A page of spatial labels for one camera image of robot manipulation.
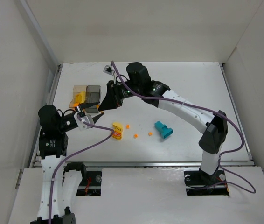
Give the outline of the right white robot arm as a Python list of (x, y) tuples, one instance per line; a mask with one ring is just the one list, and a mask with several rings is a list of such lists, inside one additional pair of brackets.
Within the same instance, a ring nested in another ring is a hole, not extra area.
[(140, 97), (144, 102), (156, 108), (168, 111), (195, 127), (202, 137), (199, 146), (203, 150), (200, 170), (204, 175), (213, 176), (219, 168), (219, 154), (228, 133), (225, 113), (204, 112), (196, 105), (190, 106), (186, 99), (181, 98), (170, 87), (149, 76), (146, 66), (142, 63), (129, 63), (126, 67), (129, 79), (117, 81), (121, 75), (111, 64), (104, 68), (104, 73), (113, 77), (106, 87), (106, 96), (99, 106), (99, 111), (113, 110), (122, 106), (125, 98)]

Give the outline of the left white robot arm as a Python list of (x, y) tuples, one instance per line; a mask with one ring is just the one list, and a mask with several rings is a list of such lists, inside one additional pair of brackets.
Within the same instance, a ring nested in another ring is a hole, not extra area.
[(39, 152), (43, 173), (42, 194), (34, 224), (74, 224), (73, 201), (78, 187), (87, 176), (83, 162), (65, 163), (67, 156), (67, 132), (75, 128), (81, 131), (91, 128), (101, 114), (92, 117), (86, 109), (98, 107), (98, 102), (77, 104), (69, 114), (53, 105), (45, 105), (38, 111), (40, 118)]

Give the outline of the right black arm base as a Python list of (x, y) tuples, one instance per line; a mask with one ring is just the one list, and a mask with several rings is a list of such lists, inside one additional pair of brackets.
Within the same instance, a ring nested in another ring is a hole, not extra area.
[(187, 196), (229, 196), (223, 170), (217, 170), (213, 175), (208, 175), (200, 169), (185, 170), (184, 183)]

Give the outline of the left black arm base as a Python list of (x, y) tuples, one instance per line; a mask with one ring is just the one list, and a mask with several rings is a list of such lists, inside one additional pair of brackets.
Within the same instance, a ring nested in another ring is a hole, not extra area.
[(87, 169), (83, 162), (71, 162), (64, 168), (64, 177), (65, 173), (71, 170), (82, 174), (76, 196), (101, 196), (102, 171)]

